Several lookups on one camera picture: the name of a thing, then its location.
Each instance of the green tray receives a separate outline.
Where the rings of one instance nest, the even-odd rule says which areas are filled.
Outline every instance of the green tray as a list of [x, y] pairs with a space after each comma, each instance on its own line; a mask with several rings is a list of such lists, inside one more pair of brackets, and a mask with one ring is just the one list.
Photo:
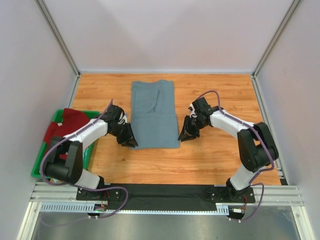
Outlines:
[[[64, 112], [63, 109], [59, 109], [58, 111], [56, 111], [56, 113], [52, 119], [52, 122], [61, 123], [63, 120], [63, 118], [62, 118], [63, 112]], [[82, 112], [85, 113], [85, 115], [87, 115], [90, 119], [92, 119], [93, 117], [100, 114], [99, 111], [82, 111]], [[83, 152], [83, 168], [86, 170], [88, 169], [88, 165], [89, 165], [89, 161], [90, 161], [93, 147], [94, 147], [94, 143], [92, 143], [89, 147], [87, 147], [87, 149]], [[41, 164], [42, 159], [45, 156], [46, 149], [47, 149], [47, 144], [45, 142], [43, 142], [41, 149], [40, 149], [40, 152], [39, 152], [39, 154], [35, 160], [35, 163], [33, 165], [32, 172], [31, 172], [31, 176], [33, 176], [35, 178], [41, 178], [40, 164]]]

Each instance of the wooden floor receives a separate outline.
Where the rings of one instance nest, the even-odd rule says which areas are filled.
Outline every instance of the wooden floor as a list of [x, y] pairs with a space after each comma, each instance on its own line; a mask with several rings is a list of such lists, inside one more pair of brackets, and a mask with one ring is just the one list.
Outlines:
[[[221, 106], [250, 122], [262, 117], [249, 75], [240, 74], [82, 74], [73, 108], [102, 112], [110, 99], [130, 119], [132, 81], [171, 80], [175, 87], [175, 111], [181, 130], [188, 107], [200, 94], [217, 90]], [[214, 93], [205, 96], [213, 107]], [[201, 137], [182, 142], [177, 149], [130, 150], [116, 138], [101, 137], [93, 151], [89, 170], [109, 183], [135, 184], [225, 184], [240, 166], [237, 141], [220, 129], [206, 127]], [[265, 172], [255, 182], [280, 185], [276, 170]]]

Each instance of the white enclosure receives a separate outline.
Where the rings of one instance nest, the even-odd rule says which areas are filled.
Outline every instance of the white enclosure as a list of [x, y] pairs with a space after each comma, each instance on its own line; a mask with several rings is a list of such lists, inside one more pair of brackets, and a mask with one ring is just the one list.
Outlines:
[[258, 75], [285, 175], [320, 238], [320, 2], [304, 0]]
[[81, 72], [251, 73], [292, 0], [45, 0]]
[[18, 235], [32, 166], [78, 72], [252, 74], [320, 238], [319, 9], [318, 0], [1, 1], [1, 239]]
[[34, 189], [31, 169], [76, 75], [33, 0], [0, 2], [0, 238], [13, 240]]

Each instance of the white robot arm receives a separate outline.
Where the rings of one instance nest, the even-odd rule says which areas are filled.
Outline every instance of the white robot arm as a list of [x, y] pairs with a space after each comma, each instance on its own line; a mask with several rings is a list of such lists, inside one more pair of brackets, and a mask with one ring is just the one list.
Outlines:
[[[100, 119], [91, 119], [88, 124], [76, 132], [63, 137], [53, 137], [49, 148], [78, 132], [81, 133], [62, 143], [48, 156], [43, 166], [46, 176], [87, 189], [102, 188], [104, 179], [83, 169], [83, 151], [94, 141], [107, 134], [115, 136], [118, 144], [124, 147], [138, 146], [124, 110], [116, 105], [111, 105]], [[60, 155], [65, 154], [67, 154], [66, 160], [61, 159]]]
[[233, 188], [233, 191], [241, 191], [248, 188], [251, 179], [258, 171], [270, 164], [270, 160], [261, 144], [255, 144], [255, 140], [257, 141], [258, 139], [256, 139], [250, 127], [259, 133], [272, 159], [276, 160], [279, 157], [270, 130], [264, 122], [254, 124], [243, 121], [230, 115], [224, 109], [220, 110], [218, 106], [211, 107], [204, 97], [195, 100], [190, 105], [189, 110], [191, 114], [190, 116], [185, 116], [179, 136], [179, 140], [182, 142], [200, 137], [200, 129], [206, 126], [219, 128], [238, 140], [242, 164], [235, 175], [227, 180], [227, 187]]

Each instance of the purple cable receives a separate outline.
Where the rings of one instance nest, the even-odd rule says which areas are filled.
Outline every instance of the purple cable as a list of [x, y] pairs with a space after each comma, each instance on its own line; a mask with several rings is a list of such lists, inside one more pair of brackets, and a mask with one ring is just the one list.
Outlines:
[[265, 185], [262, 183], [262, 182], [259, 182], [259, 183], [255, 183], [255, 184], [251, 184], [251, 186], [258, 186], [258, 185], [261, 185], [262, 186], [262, 189], [261, 189], [261, 196], [260, 196], [260, 200], [258, 202], [258, 205], [256, 206], [255, 210], [253, 211], [253, 213], [248, 216], [247, 218], [245, 219], [242, 219], [241, 222], [246, 222], [246, 221], [249, 221], [250, 219], [252, 219], [256, 213], [258, 212], [258, 209], [260, 208], [260, 205], [262, 203], [262, 198], [264, 196], [264, 193], [265, 193]]
[[[100, 189], [90, 189], [90, 188], [85, 188], [85, 187], [82, 187], [83, 190], [89, 190], [91, 192], [100, 192], [100, 191], [109, 191], [109, 190], [112, 190], [112, 189], [122, 189], [125, 191], [125, 199], [123, 201], [123, 203], [121, 204], [120, 207], [118, 207], [118, 209], [114, 210], [113, 212], [111, 213], [108, 213], [106, 215], [102, 215], [102, 216], [98, 216], [97, 218], [98, 219], [105, 219], [105, 218], [108, 218], [108, 217], [111, 217], [113, 215], [115, 215], [117, 212], [119, 212], [123, 207], [124, 205], [127, 203], [128, 201], [128, 196], [129, 196], [129, 193], [128, 193], [128, 190], [122, 186], [112, 186], [112, 187], [105, 187], [105, 188], [100, 188]], [[78, 218], [76, 220], [73, 220], [73, 221], [70, 221], [70, 222], [67, 222], [67, 223], [62, 223], [62, 224], [57, 224], [57, 225], [51, 225], [51, 224], [47, 224], [46, 222], [43, 221], [43, 219], [41, 218], [40, 221], [43, 225], [45, 225], [46, 227], [50, 227], [50, 228], [54, 228], [54, 227], [63, 227], [63, 226], [68, 226], [68, 225], [72, 225], [72, 224], [75, 224], [77, 222], [80, 222], [82, 220], [86, 220], [86, 219], [89, 219], [87, 216], [86, 217], [82, 217], [82, 218]]]
[[251, 180], [249, 181], [249, 183], [251, 184], [257, 177], [260, 173], [262, 172], [267, 172], [267, 171], [272, 171], [273, 169], [275, 169], [275, 163], [274, 163], [274, 160], [272, 159], [272, 156], [270, 155], [264, 141], [262, 140], [262, 138], [260, 137], [259, 133], [252, 127], [250, 126], [249, 124], [247, 124], [246, 122], [243, 122], [241, 120], [239, 120], [238, 118], [228, 114], [228, 113], [225, 113], [222, 109], [221, 109], [221, 106], [220, 106], [220, 96], [219, 96], [219, 93], [215, 90], [210, 90], [210, 91], [206, 91], [205, 93], [201, 94], [197, 99], [199, 98], [202, 98], [204, 95], [208, 94], [208, 93], [215, 93], [216, 96], [217, 96], [217, 100], [218, 100], [218, 108], [219, 108], [219, 111], [223, 114], [223, 115], [226, 115], [228, 118], [236, 121], [237, 123], [240, 123], [244, 126], [246, 126], [247, 128], [249, 128], [253, 133], [254, 135], [257, 137], [257, 139], [260, 141], [261, 143], [261, 146], [263, 148], [263, 150], [265, 151], [267, 157], [269, 158], [269, 161], [270, 161], [270, 164], [271, 164], [271, 167], [270, 168], [265, 168], [265, 169], [262, 169], [262, 170], [259, 170], [252, 178]]
[[260, 205], [261, 205], [261, 203], [262, 203], [262, 199], [263, 199], [264, 192], [265, 192], [265, 185], [264, 185], [263, 183], [260, 182], [260, 183], [252, 184], [252, 182], [259, 176], [260, 173], [266, 172], [266, 171], [272, 171], [272, 170], [275, 168], [275, 163], [274, 163], [274, 160], [272, 159], [272, 156], [270, 155], [270, 153], [269, 153], [269, 151], [268, 151], [265, 143], [263, 142], [262, 138], [260, 137], [259, 133], [258, 133], [252, 126], [250, 126], [250, 125], [247, 124], [246, 122], [243, 122], [243, 121], [237, 119], [236, 117], [234, 117], [234, 116], [232, 116], [232, 115], [230, 115], [230, 114], [228, 114], [228, 113], [223, 112], [223, 110], [221, 109], [221, 106], [220, 106], [220, 96], [219, 96], [219, 93], [218, 93], [217, 91], [215, 91], [215, 90], [206, 91], [205, 93], [201, 94], [197, 99], [202, 98], [204, 95], [206, 95], [206, 94], [208, 94], [208, 93], [215, 93], [215, 94], [216, 94], [217, 100], [218, 100], [218, 108], [219, 108], [219, 111], [220, 111], [223, 115], [226, 115], [228, 118], [236, 121], [237, 123], [243, 124], [244, 126], [248, 127], [248, 128], [254, 133], [254, 135], [255, 135], [255, 136], [258, 138], [258, 140], [260, 141], [261, 146], [262, 146], [263, 150], [265, 151], [266, 155], [268, 156], [268, 158], [269, 158], [269, 160], [270, 160], [270, 163], [271, 163], [271, 167], [270, 167], [270, 168], [265, 168], [265, 169], [262, 169], [261, 171], [258, 171], [258, 172], [251, 178], [251, 180], [249, 181], [249, 184], [250, 184], [251, 186], [261, 185], [261, 186], [262, 186], [262, 190], [261, 190], [260, 200], [259, 200], [259, 202], [258, 202], [258, 205], [256, 206], [256, 209], [253, 211], [253, 213], [252, 213], [249, 217], [241, 220], [242, 222], [245, 222], [245, 221], [248, 221], [248, 220], [252, 219], [252, 218], [256, 215], [256, 213], [257, 213], [257, 211], [258, 211], [258, 209], [260, 208]]
[[43, 159], [41, 161], [41, 164], [40, 164], [40, 174], [41, 174], [41, 177], [42, 177], [42, 180], [44, 182], [46, 182], [47, 184], [49, 185], [53, 185], [53, 186], [61, 186], [61, 185], [65, 185], [66, 183], [65, 182], [59, 182], [59, 183], [55, 183], [55, 182], [50, 182], [46, 176], [45, 176], [45, 173], [44, 173], [44, 165], [45, 165], [45, 162], [47, 161], [47, 158], [48, 156], [52, 153], [53, 150], [55, 150], [59, 145], [63, 144], [64, 142], [76, 137], [77, 135], [81, 134], [83, 131], [87, 130], [88, 128], [90, 128], [92, 125], [94, 125], [101, 117], [103, 114], [105, 114], [108, 110], [108, 108], [112, 105], [114, 99], [111, 99], [111, 101], [109, 102], [108, 106], [106, 107], [106, 109], [103, 111], [102, 114], [100, 114], [100, 116], [95, 119], [91, 125], [87, 125], [83, 128], [81, 128], [80, 130], [78, 130], [76, 133], [74, 133], [73, 135], [71, 136], [68, 136], [64, 139], [62, 139], [61, 141], [59, 141], [58, 143], [56, 143], [52, 148], [50, 148], [46, 154], [43, 156]]
[[[83, 131], [85, 131], [86, 129], [88, 129], [89, 127], [93, 126], [109, 109], [109, 107], [113, 104], [113, 99], [111, 99], [111, 101], [109, 102], [108, 106], [106, 107], [106, 109], [103, 111], [103, 113], [100, 114], [100, 116], [95, 119], [92, 124], [90, 125], [87, 125], [83, 128], [81, 128], [80, 130], [78, 130], [76, 133], [74, 133], [73, 135], [69, 136], [69, 137], [66, 137], [64, 138], [63, 140], [61, 140], [60, 142], [56, 143], [52, 148], [50, 148], [48, 150], [48, 152], [44, 155], [43, 159], [42, 159], [42, 162], [41, 162], [41, 165], [40, 165], [40, 174], [41, 174], [41, 177], [42, 177], [42, 180], [46, 183], [48, 183], [49, 185], [53, 185], [53, 186], [61, 186], [61, 185], [65, 185], [66, 183], [65, 182], [62, 182], [62, 183], [55, 183], [55, 182], [50, 182], [45, 174], [44, 174], [44, 164], [45, 162], [47, 161], [47, 158], [49, 156], [50, 153], [52, 153], [52, 151], [54, 149], [56, 149], [59, 145], [61, 145], [62, 143], [68, 141], [69, 139], [72, 139], [74, 137], [76, 137], [77, 135], [81, 134]], [[86, 188], [86, 187], [81, 187], [81, 186], [77, 186], [77, 185], [73, 185], [71, 184], [71, 186], [73, 187], [77, 187], [77, 188], [81, 188], [83, 190], [87, 190], [87, 191], [91, 191], [91, 192], [101, 192], [101, 191], [109, 191], [109, 190], [113, 190], [113, 189], [122, 189], [125, 191], [125, 199], [123, 201], [123, 203], [121, 204], [121, 206], [116, 209], [115, 211], [109, 213], [109, 214], [106, 214], [106, 215], [102, 215], [102, 216], [99, 216], [98, 219], [104, 219], [104, 218], [107, 218], [107, 217], [111, 217], [113, 215], [115, 215], [117, 212], [119, 212], [123, 206], [127, 203], [128, 201], [128, 190], [122, 186], [112, 186], [112, 187], [106, 187], [106, 188], [100, 188], [100, 189], [90, 189], [90, 188]], [[62, 226], [67, 226], [67, 225], [71, 225], [71, 224], [74, 224], [74, 223], [77, 223], [79, 221], [82, 221], [82, 220], [85, 220], [85, 219], [88, 219], [87, 217], [83, 217], [83, 218], [79, 218], [79, 219], [76, 219], [74, 221], [71, 221], [71, 222], [68, 222], [68, 223], [64, 223], [64, 224], [59, 224], [59, 225], [50, 225], [50, 224], [47, 224], [45, 223], [42, 219], [41, 219], [41, 223], [44, 224], [45, 226], [47, 227], [62, 227]]]

